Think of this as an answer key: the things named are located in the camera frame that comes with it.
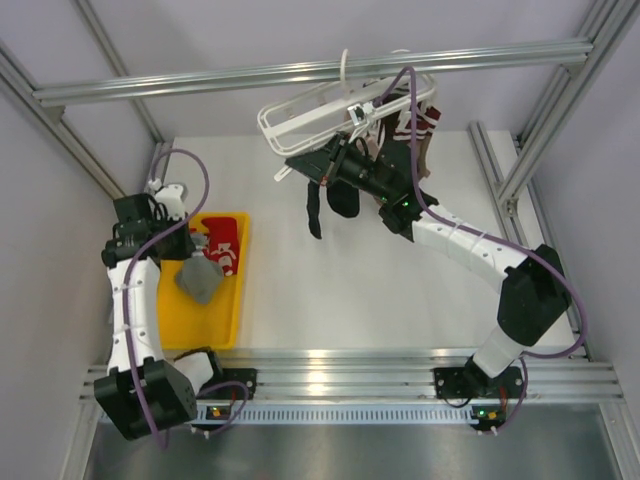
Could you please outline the grey sock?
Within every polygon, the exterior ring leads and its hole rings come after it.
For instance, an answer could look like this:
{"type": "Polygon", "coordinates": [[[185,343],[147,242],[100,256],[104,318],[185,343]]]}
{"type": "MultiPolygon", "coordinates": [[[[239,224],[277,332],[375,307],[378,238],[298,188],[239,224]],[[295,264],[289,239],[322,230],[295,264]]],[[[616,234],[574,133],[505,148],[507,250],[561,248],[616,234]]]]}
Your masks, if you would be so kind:
{"type": "Polygon", "coordinates": [[[174,276],[177,287],[196,303],[207,305],[224,279],[222,267],[205,255],[207,238],[192,232],[190,238],[195,251],[186,259],[174,276]]]}

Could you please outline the white plastic clip hanger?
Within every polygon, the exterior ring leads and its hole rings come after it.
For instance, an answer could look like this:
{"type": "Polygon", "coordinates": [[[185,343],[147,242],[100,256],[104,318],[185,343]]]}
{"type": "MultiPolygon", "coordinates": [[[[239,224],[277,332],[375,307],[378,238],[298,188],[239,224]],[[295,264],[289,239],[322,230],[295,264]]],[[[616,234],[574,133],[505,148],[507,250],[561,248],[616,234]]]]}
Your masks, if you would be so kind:
{"type": "Polygon", "coordinates": [[[345,49],[337,81],[321,83],[258,112],[258,127],[275,154],[289,158],[306,153],[326,144],[339,132],[349,134],[349,141],[372,136],[381,150],[385,141],[392,140],[389,135],[392,116],[401,111],[412,111],[412,96],[416,97],[416,107],[421,101],[435,106],[437,82],[432,75],[418,74],[415,87],[411,86],[411,77],[407,74],[397,81],[396,72],[389,77],[367,79],[358,85],[347,78],[348,61],[349,51],[345,49]],[[346,98],[380,98],[389,114],[370,124],[349,125],[343,120],[346,98]]]}

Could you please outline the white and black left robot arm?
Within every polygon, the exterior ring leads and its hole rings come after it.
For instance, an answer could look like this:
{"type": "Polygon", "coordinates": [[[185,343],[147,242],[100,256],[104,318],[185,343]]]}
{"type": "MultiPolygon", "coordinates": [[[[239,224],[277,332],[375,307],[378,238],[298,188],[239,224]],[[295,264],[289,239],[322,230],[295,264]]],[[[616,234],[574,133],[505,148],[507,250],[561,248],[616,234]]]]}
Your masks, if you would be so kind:
{"type": "Polygon", "coordinates": [[[198,393],[214,397],[226,374],[216,354],[200,347],[168,361],[158,324],[158,287],[164,260],[202,260],[188,229],[180,185],[115,200],[117,221],[101,252],[113,300],[112,350],[94,396],[127,440],[192,421],[198,393]]]}

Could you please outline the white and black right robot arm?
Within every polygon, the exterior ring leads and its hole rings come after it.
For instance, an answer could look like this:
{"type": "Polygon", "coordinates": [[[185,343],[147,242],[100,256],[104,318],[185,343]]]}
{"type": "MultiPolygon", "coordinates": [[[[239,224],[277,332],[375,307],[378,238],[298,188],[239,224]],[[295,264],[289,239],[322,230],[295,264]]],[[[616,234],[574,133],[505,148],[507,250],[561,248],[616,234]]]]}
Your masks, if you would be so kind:
{"type": "Polygon", "coordinates": [[[324,146],[286,159],[287,167],[315,186],[346,184],[379,200],[379,215],[394,234],[436,250],[482,278],[499,295],[497,325],[467,360],[463,377],[478,396],[490,396],[503,373],[536,345],[568,310],[556,251],[527,250],[484,233],[474,234],[414,183],[417,165],[409,145],[386,142],[377,157],[338,133],[324,146]]]}

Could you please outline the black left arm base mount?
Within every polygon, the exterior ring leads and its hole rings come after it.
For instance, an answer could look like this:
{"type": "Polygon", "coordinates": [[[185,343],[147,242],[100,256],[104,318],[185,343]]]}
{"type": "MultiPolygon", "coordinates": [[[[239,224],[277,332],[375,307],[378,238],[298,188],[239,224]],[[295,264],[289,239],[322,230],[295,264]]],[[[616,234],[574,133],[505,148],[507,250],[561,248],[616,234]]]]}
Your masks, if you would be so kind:
{"type": "Polygon", "coordinates": [[[242,400],[245,385],[252,399],[257,387],[258,371],[254,368],[225,368],[215,373],[198,393],[198,399],[242,400]]]}

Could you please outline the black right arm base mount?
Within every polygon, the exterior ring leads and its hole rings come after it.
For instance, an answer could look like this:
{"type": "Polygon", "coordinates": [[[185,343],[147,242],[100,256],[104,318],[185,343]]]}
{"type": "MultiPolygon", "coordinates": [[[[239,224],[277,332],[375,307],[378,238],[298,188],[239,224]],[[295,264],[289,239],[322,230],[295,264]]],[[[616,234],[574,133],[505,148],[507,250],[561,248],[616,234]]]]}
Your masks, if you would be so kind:
{"type": "Polygon", "coordinates": [[[436,398],[454,405],[484,399],[517,399],[523,392],[524,376],[518,367],[508,367],[496,378],[466,367],[439,367],[433,370],[436,398]]]}

